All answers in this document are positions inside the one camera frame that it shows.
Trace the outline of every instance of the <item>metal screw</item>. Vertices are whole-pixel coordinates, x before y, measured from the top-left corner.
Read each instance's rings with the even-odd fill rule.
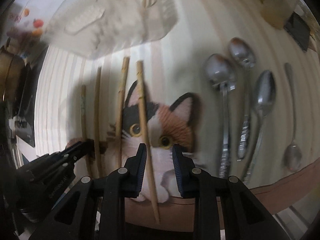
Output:
[[[127,168],[120,168],[119,170],[118,170],[118,173],[119,174],[125,174],[125,173],[127,173]]]
[[[193,168],[193,169],[192,169],[192,173],[193,173],[193,174],[200,174],[200,173],[201,173],[201,169],[199,169],[199,168]]]
[[[88,183],[88,182],[90,182],[90,177],[88,177],[88,176],[85,176],[85,177],[83,177],[82,179],[81,179],[81,182],[82,183]]]
[[[236,176],[230,176],[230,177],[229,177],[229,181],[232,182],[232,183],[237,183],[238,180],[239,180],[239,179],[238,179]]]

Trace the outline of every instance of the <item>calico cat picture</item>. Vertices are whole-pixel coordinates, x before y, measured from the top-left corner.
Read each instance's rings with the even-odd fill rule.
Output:
[[[139,125],[138,99],[135,81],[129,89],[123,110],[122,166],[127,158],[136,155],[139,144],[143,142]],[[146,108],[157,197],[158,202],[163,203],[170,196],[180,197],[172,162],[173,144],[180,144],[184,155],[193,158],[196,164],[193,152],[196,146],[195,128],[198,123],[200,104],[196,94],[186,93],[171,106],[150,102],[147,99]],[[108,135],[109,139],[114,138],[114,127]],[[113,156],[114,153],[114,143],[109,143],[106,156]],[[150,199],[146,174],[144,178],[140,195],[134,199],[136,201]]]

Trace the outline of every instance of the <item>metal spoon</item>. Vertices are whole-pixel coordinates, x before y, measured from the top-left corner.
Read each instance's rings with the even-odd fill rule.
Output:
[[[292,172],[296,172],[300,169],[302,153],[295,142],[297,122],[296,122],[296,108],[295,108],[295,96],[294,96],[294,81],[292,67],[289,63],[284,64],[284,70],[287,75],[287,79],[290,85],[291,98],[292,98],[292,109],[293,109],[293,135],[290,145],[285,149],[284,152],[284,165]]]
[[[226,178],[230,167],[228,91],[235,88],[236,74],[230,62],[220,54],[211,55],[204,63],[204,70],[212,87],[218,88],[222,94],[223,147],[219,177]]]
[[[253,109],[258,116],[259,136],[257,139],[256,147],[254,149],[254,153],[252,155],[250,164],[244,173],[243,183],[246,185],[249,184],[250,182],[250,178],[259,154],[259,149],[260,149],[263,130],[264,130],[263,119],[271,112],[275,99],[276,99],[276,84],[273,78],[273,74],[271,71],[265,70],[261,73],[261,75],[259,76],[256,82],[255,90],[253,94],[253,100],[252,100],[252,102],[254,103]]]
[[[231,57],[243,68],[244,70],[244,117],[242,120],[242,129],[240,135],[240,143],[238,147],[238,161],[244,159],[248,141],[250,136],[250,76],[249,70],[253,68],[256,64],[256,57],[250,48],[250,46],[245,43],[240,38],[233,38],[229,42],[229,52]]]

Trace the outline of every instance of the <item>red fruit picture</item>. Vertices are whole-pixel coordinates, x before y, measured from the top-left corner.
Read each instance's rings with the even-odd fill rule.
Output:
[[[40,20],[40,19],[35,19],[33,21],[33,27],[35,28],[39,28],[39,27],[42,27],[43,26],[43,20]]]

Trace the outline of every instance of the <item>yellow cat eye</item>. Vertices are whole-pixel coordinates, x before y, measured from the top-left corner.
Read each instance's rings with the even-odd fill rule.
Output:
[[[159,138],[159,146],[164,149],[170,149],[173,145],[173,138],[169,135],[163,135]]]
[[[130,127],[130,135],[132,137],[139,137],[141,136],[141,129],[140,129],[140,125],[138,123],[135,123],[134,125],[132,125]]]

